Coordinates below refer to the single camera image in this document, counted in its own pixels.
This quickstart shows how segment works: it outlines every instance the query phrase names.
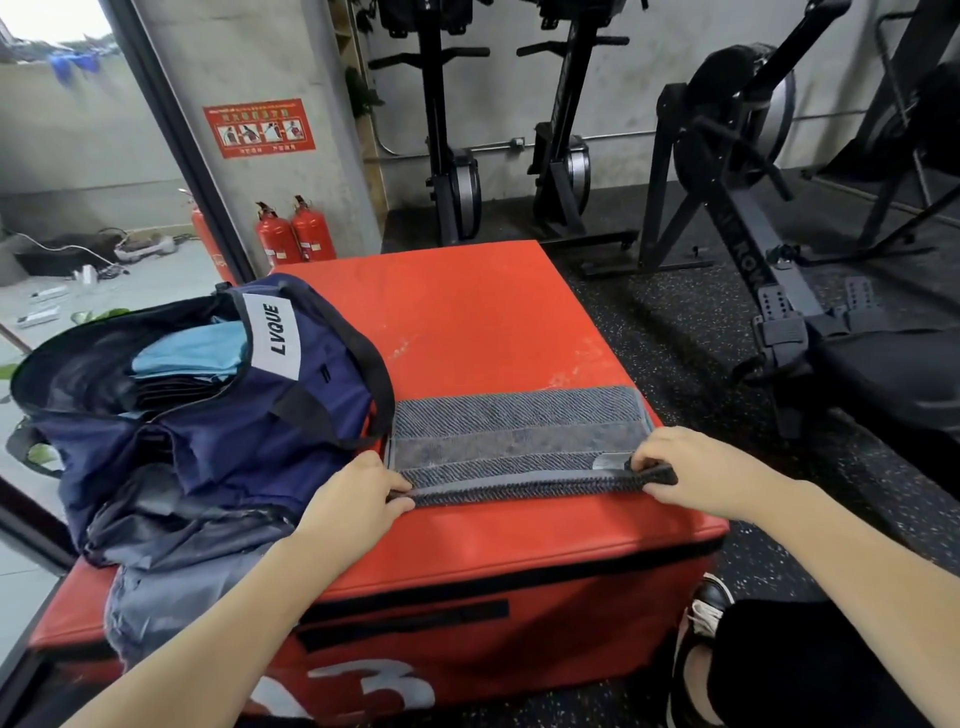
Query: bag handle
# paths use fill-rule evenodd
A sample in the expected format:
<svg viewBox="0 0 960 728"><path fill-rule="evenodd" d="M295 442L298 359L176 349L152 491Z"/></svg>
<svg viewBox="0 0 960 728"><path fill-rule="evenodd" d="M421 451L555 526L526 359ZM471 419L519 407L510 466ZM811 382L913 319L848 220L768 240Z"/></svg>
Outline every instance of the bag handle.
<svg viewBox="0 0 960 728"><path fill-rule="evenodd" d="M339 449L356 450L375 445L390 433L396 412L394 386L380 352L370 339L351 326L336 308L312 289L285 280L279 284L279 292L283 298L319 316L340 337L371 392L375 411L366 436L341 438L326 407L299 382L277 399L270 411L318 441Z"/></svg>
<svg viewBox="0 0 960 728"><path fill-rule="evenodd" d="M63 471L50 470L42 465L31 462L30 450L36 445L50 445L50 441L43 436L29 417L23 418L19 425L13 429L11 436L7 438L7 452L13 458L32 470L34 473L47 475L48 477L60 477Z"/></svg>

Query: red sign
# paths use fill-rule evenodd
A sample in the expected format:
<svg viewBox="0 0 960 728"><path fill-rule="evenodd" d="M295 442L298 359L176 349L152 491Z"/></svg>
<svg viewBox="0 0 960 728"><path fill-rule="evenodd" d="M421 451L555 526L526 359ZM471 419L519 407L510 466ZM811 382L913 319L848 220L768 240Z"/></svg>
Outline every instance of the red sign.
<svg viewBox="0 0 960 728"><path fill-rule="evenodd" d="M204 113L227 159L317 148L300 99L204 107Z"/></svg>

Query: tile floor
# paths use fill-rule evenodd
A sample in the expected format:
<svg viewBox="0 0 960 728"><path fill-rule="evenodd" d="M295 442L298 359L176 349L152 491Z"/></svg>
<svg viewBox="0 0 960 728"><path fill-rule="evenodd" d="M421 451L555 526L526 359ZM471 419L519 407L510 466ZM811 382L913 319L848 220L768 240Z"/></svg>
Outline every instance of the tile floor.
<svg viewBox="0 0 960 728"><path fill-rule="evenodd" d="M112 308L145 308L203 296L210 293L220 281L216 268L199 240L187 240L179 245L175 254L148 257L127 266L127 270L128 275L105 280L89 288L75 281L49 278L31 278L0 288L0 322L29 346L35 347L73 326L70 314L76 311L89 310L96 315ZM59 285L68 286L70 292L47 303L30 304L29 296L32 293ZM57 320L25 329L15 327L17 317L54 305L60 308ZM22 358L13 345L0 339L0 365L19 362ZM0 381L0 400L8 393L8 382ZM0 477L62 518L57 481L27 470L3 448L7 436L20 418L16 404L11 401L0 403ZM19 639L55 583L55 576L0 543L0 662Z"/></svg>

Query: exercise equipment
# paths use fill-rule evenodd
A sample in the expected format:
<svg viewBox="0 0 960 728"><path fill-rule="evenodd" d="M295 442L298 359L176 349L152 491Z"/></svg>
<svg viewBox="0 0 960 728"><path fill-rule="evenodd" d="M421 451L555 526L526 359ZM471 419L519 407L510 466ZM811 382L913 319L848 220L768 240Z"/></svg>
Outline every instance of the exercise equipment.
<svg viewBox="0 0 960 728"><path fill-rule="evenodd" d="M886 49L882 48L881 54L885 53ZM956 145L960 131L960 62L941 63L924 76L910 95L909 105L899 91L893 69L890 71L891 83L897 90L898 113L889 118L867 163L882 175L882 184L863 231L856 238L828 237L816 245L800 246L797 260L802 265L929 253L935 246L919 243L917 229L928 220L940 219L938 216L960 199L958 183L931 203L924 171L935 169L953 177L960 176L960 153ZM898 192L911 176L916 176L920 183L926 208L879 239L880 229Z"/></svg>
<svg viewBox="0 0 960 728"><path fill-rule="evenodd" d="M636 230L590 234L581 217L590 194L590 152L582 137L574 135L573 121L587 77L593 48L598 45L627 45L625 36L599 36L610 25L626 0L530 0L540 7L540 27L556 30L561 20L570 28L566 41L546 40L516 49L520 57L554 53L564 59L550 121L537 124L534 159L527 170L537 175L534 216L548 239L546 249L620 243L629 249L639 235ZM647 9L647 0L641 0Z"/></svg>
<svg viewBox="0 0 960 728"><path fill-rule="evenodd" d="M480 0L491 5L492 0ZM419 68L426 103L430 152L430 199L437 208L440 245L470 240L480 230L480 174L467 149L451 149L446 140L444 65L455 58L486 58L490 48L443 48L441 31L461 36L473 20L473 0L381 0L380 19L391 37L416 33L419 53L398 53L368 63L370 70L405 63Z"/></svg>
<svg viewBox="0 0 960 728"><path fill-rule="evenodd" d="M960 329L894 330L868 280L847 281L846 305L824 309L756 202L766 176L784 199L790 189L760 146L788 128L774 118L777 89L851 0L813 0L773 52L733 46L711 55L689 84L668 85L658 104L657 136L640 272L656 270L701 206L731 253L760 313L759 354L736 379L763 386L780 432L801 435L804 414L841 406L931 479L957 489L960 457ZM686 199L660 234L671 153Z"/></svg>
<svg viewBox="0 0 960 728"><path fill-rule="evenodd" d="M891 55L885 26L909 20L896 54ZM920 80L942 60L960 27L957 0L919 0L911 12L888 12L876 19L876 49L883 62L884 77L870 107L860 122L856 137L817 176L832 182L877 182L886 178L876 147L903 121L904 90L916 88ZM925 195L924 204L930 199Z"/></svg>

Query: red fire extinguisher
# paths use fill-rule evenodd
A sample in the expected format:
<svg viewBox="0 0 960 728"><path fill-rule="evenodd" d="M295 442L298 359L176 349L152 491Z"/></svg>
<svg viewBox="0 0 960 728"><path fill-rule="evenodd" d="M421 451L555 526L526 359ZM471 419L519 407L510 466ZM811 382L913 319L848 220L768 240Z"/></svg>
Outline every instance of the red fire extinguisher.
<svg viewBox="0 0 960 728"><path fill-rule="evenodd" d="M294 232L300 241L300 253L304 260L336 260L330 230L326 218L313 209L300 195L296 195L297 206L294 211Z"/></svg>
<svg viewBox="0 0 960 728"><path fill-rule="evenodd" d="M302 262L300 243L294 235L293 226L277 216L276 210L266 203L257 205L260 207L260 222L256 224L256 236L260 238L260 244L270 260L270 267Z"/></svg>
<svg viewBox="0 0 960 728"><path fill-rule="evenodd" d="M190 194L190 190L182 189L184 195L190 199L190 205L193 209L190 211L190 222L193 223L193 230L196 232L197 237L200 238L200 241L204 244L207 253L210 255L210 259L213 261L213 264L217 267L217 273L220 274L220 278L225 280L227 283L233 285L237 284L237 281L233 279L233 273L230 272L227 262L224 260L223 254L220 253L220 246L217 245L217 241L213 239L213 234L210 232L209 226L206 224L204 219L204 214L200 212L200 208L197 207L197 204L193 201L193 195Z"/></svg>

